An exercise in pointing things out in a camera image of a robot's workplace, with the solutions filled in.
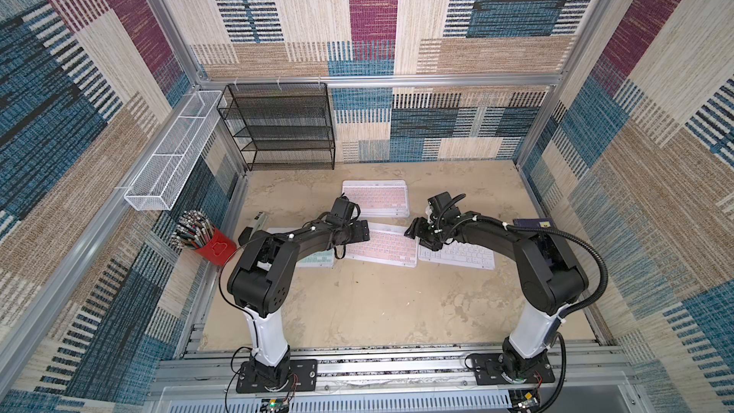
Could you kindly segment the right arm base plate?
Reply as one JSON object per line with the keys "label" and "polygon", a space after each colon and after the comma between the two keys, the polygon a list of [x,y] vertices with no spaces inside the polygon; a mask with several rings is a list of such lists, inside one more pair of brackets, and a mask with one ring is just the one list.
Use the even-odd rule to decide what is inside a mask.
{"label": "right arm base plate", "polygon": [[556,376],[550,364],[546,352],[532,359],[515,357],[512,352],[473,353],[464,359],[464,365],[480,386],[553,384]]}

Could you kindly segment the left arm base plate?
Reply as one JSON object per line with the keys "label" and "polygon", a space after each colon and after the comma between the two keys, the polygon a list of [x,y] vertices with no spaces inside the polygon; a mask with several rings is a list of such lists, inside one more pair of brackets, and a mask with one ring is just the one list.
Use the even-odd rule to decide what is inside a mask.
{"label": "left arm base plate", "polygon": [[252,359],[240,367],[235,390],[238,394],[287,393],[291,390],[313,392],[317,386],[318,361],[316,359],[286,358],[272,367]]}

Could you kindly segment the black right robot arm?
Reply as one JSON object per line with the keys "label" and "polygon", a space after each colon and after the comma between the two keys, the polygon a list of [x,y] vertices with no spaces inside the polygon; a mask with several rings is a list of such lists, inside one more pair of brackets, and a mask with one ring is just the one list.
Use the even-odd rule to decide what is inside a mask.
{"label": "black right robot arm", "polygon": [[428,216],[412,221],[404,236],[439,252],[450,243],[479,246],[512,260],[525,298],[521,317],[503,341],[502,352],[477,373],[505,384],[523,384],[541,374],[547,352],[560,340],[568,315],[595,304],[607,290],[609,272],[602,256],[581,238],[554,227],[516,226],[475,211],[462,212],[447,192],[428,199]]}

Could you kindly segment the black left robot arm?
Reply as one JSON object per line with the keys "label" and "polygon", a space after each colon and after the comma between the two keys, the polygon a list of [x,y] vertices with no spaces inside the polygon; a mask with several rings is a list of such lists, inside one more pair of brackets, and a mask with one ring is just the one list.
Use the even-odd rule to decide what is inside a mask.
{"label": "black left robot arm", "polygon": [[230,306],[243,313],[252,349],[243,377],[271,389],[294,378],[291,348],[286,341],[281,308],[292,286],[297,263],[318,252],[346,248],[370,240],[368,222],[361,208],[344,194],[332,208],[301,228],[286,233],[255,231],[234,256],[227,280]]}

